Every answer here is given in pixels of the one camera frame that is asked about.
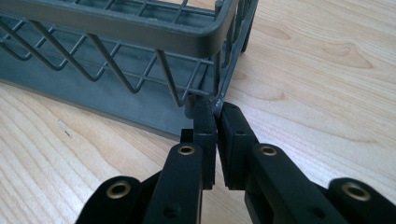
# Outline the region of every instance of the wooden table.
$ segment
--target wooden table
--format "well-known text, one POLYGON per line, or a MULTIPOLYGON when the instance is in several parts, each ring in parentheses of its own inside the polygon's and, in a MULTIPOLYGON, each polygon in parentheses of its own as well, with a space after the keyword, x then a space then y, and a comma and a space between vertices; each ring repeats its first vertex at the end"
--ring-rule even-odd
MULTIPOLYGON (((393 1, 261 0, 227 101, 314 182, 350 176, 396 203, 393 1)), ((0 223, 73 223, 103 181, 155 174, 175 143, 0 84, 0 223)), ((218 160, 203 223, 249 223, 223 186, 218 160)))

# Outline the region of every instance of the gray plastic basket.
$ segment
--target gray plastic basket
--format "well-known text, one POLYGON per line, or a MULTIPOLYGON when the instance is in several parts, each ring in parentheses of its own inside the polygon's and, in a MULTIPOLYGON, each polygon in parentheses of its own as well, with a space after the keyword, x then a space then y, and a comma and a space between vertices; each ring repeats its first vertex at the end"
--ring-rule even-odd
POLYGON ((0 80, 161 134, 219 113, 257 0, 0 1, 0 80))

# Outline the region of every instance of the screw hole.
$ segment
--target screw hole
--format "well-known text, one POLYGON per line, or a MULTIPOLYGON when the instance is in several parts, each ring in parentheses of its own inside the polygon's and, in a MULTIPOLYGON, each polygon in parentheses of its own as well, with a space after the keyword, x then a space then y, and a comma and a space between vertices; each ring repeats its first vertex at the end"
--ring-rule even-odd
POLYGON ((194 152, 195 149, 193 147, 181 147, 178 149, 178 153, 185 156, 191 155, 194 152))
POLYGON ((320 219, 323 219, 326 217, 326 214, 323 212, 323 210, 321 208, 313 206, 313 207, 308 207, 306 210, 310 214, 312 214, 314 217, 317 217, 320 219))
POLYGON ((120 199, 127 195, 129 191, 131 191, 131 185, 128 182, 121 180, 108 187, 106 195, 111 199, 120 199))
POLYGON ((347 182, 341 188, 347 196, 353 199, 366 202, 371 198, 370 193, 367 192, 367 190, 355 183, 347 182))
POLYGON ((170 203, 163 209, 163 215, 167 218, 176 218, 180 215, 181 208, 180 205, 176 203, 170 203))
POLYGON ((277 153, 276 150, 271 147, 262 147, 261 151, 262 151, 262 155, 266 155, 266 156, 275 156, 277 153))

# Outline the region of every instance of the basket rim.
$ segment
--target basket rim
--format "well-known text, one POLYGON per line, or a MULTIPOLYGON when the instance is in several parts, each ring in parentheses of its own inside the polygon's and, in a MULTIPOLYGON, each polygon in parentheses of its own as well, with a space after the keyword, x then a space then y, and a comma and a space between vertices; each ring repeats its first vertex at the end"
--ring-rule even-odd
POLYGON ((2 2, 0 12, 6 14, 53 23, 153 49, 204 58, 221 50, 239 0, 224 0, 217 18, 205 27, 156 21, 62 1, 3 0, 2 2))

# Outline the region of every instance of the black plastic bracket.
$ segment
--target black plastic bracket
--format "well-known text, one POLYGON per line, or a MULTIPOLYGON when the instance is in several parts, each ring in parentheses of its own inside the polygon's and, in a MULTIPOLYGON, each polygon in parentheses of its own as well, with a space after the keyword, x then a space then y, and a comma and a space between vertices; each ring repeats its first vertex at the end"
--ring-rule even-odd
POLYGON ((260 144, 241 110, 224 104, 218 128, 210 103, 193 109, 194 129, 182 131, 163 170, 140 183, 107 180, 88 200, 80 223, 200 223, 202 190, 215 179, 218 139, 229 189, 245 191, 253 223, 396 223, 396 206, 354 179, 312 183, 279 147, 260 144))

